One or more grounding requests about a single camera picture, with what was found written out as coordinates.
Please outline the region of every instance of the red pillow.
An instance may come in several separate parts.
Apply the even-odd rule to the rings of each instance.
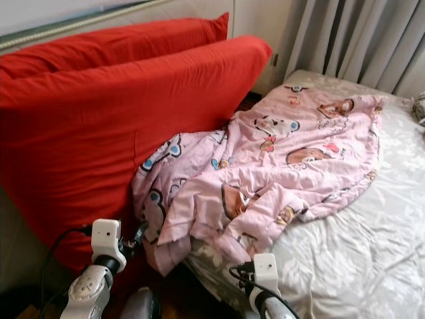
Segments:
[[[0,75],[24,78],[177,53],[225,40],[227,23],[225,13],[216,20],[158,21],[74,35],[2,56]]]
[[[1,83],[1,182],[35,233],[51,245],[97,218],[134,227],[130,181],[178,132],[221,127],[250,90],[271,49],[240,37],[176,54]],[[90,240],[57,252],[73,269]]]

